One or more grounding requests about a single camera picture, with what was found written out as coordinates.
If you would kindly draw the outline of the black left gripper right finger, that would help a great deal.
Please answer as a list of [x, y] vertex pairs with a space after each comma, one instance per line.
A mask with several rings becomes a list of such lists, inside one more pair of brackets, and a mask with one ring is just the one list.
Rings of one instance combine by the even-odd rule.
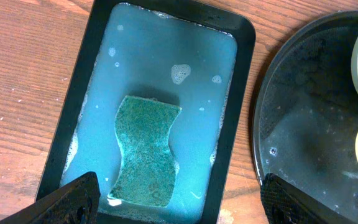
[[352, 223], [272, 173], [262, 181], [260, 197], [269, 223]]

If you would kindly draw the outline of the green yellow sponge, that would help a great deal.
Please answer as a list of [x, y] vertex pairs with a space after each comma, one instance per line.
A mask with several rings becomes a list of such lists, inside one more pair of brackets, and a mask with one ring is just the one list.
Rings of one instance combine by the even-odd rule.
[[166, 207], [176, 182], [170, 130], [181, 113], [177, 105], [125, 96], [115, 117], [121, 167], [108, 199]]

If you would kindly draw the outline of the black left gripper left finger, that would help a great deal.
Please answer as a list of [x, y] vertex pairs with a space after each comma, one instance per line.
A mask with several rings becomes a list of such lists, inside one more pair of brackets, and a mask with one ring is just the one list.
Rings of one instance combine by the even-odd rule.
[[100, 196], [96, 173], [87, 172], [0, 224], [96, 223]]

